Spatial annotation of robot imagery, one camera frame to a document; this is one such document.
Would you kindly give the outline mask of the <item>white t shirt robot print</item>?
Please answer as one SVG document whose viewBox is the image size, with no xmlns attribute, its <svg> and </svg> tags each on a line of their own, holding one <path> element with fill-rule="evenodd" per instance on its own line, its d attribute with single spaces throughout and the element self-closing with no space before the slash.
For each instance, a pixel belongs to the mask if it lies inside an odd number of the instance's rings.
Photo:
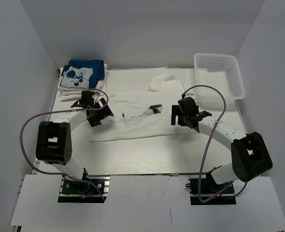
<svg viewBox="0 0 285 232">
<path fill-rule="evenodd" d="M 147 137 L 192 134 L 187 126 L 171 125 L 171 107 L 184 92 L 173 73 L 149 79 L 149 87 L 109 96 L 113 116 L 91 128 L 90 142 L 107 142 Z"/>
</svg>

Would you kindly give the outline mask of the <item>blue white t shirt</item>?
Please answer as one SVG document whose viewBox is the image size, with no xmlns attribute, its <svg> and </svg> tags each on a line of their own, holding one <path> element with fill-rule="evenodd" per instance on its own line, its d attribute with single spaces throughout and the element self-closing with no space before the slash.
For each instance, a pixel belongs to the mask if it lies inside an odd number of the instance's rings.
<svg viewBox="0 0 285 232">
<path fill-rule="evenodd" d="M 91 89 L 105 79 L 103 60 L 70 60 L 61 73 L 59 86 L 66 89 Z"/>
</svg>

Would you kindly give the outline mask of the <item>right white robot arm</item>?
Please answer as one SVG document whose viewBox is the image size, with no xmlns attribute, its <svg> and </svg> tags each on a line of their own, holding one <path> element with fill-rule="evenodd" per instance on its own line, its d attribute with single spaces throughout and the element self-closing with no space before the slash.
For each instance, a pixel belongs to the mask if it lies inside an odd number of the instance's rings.
<svg viewBox="0 0 285 232">
<path fill-rule="evenodd" d="M 183 98 L 171 107 L 171 124 L 209 135 L 231 152 L 231 163 L 206 173 L 206 187 L 210 192 L 216 193 L 225 183 L 236 180 L 247 183 L 273 167 L 261 134 L 238 131 L 215 119 L 211 113 L 200 112 L 191 97 Z"/>
</svg>

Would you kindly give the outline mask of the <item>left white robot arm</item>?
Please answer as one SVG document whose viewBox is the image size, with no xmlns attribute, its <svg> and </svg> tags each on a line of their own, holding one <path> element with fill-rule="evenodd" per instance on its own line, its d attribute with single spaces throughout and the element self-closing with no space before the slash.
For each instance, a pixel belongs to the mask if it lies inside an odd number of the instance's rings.
<svg viewBox="0 0 285 232">
<path fill-rule="evenodd" d="M 82 91 L 81 98 L 53 121 L 39 124 L 36 158 L 50 164 L 67 179 L 74 180 L 73 187 L 80 193 L 89 190 L 90 181 L 85 178 L 86 170 L 72 157 L 71 132 L 87 121 L 91 127 L 113 116 L 108 106 L 108 96 L 96 98 L 94 91 Z"/>
</svg>

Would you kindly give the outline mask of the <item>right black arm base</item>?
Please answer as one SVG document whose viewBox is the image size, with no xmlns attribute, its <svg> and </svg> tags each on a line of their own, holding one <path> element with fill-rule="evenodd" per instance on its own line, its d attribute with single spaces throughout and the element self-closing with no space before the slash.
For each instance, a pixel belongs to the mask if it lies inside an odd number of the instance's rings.
<svg viewBox="0 0 285 232">
<path fill-rule="evenodd" d="M 235 191 L 234 187 L 231 184 L 229 188 L 226 190 L 222 190 L 227 183 L 216 185 L 212 187 L 210 184 L 207 183 L 205 178 L 201 179 L 201 198 L 206 200 L 207 198 L 211 197 L 212 195 L 216 194 L 221 190 L 220 193 L 217 194 L 215 198 L 208 201 L 207 203 L 202 203 L 198 198 L 198 179 L 191 178 L 188 180 L 188 183 L 185 184 L 185 188 L 189 190 L 190 194 L 190 203 L 191 205 L 235 205 L 236 198 L 235 198 Z"/>
</svg>

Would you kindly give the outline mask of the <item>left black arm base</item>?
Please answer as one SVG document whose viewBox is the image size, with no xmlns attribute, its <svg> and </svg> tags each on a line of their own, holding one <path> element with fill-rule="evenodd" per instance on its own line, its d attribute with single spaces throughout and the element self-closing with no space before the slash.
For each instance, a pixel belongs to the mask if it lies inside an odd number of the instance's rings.
<svg viewBox="0 0 285 232">
<path fill-rule="evenodd" d="M 94 183 L 103 197 L 106 199 L 109 190 L 110 177 L 98 176 L 90 178 L 89 181 Z M 62 179 L 58 203 L 104 203 L 94 186 L 88 183 L 75 182 L 72 180 Z"/>
</svg>

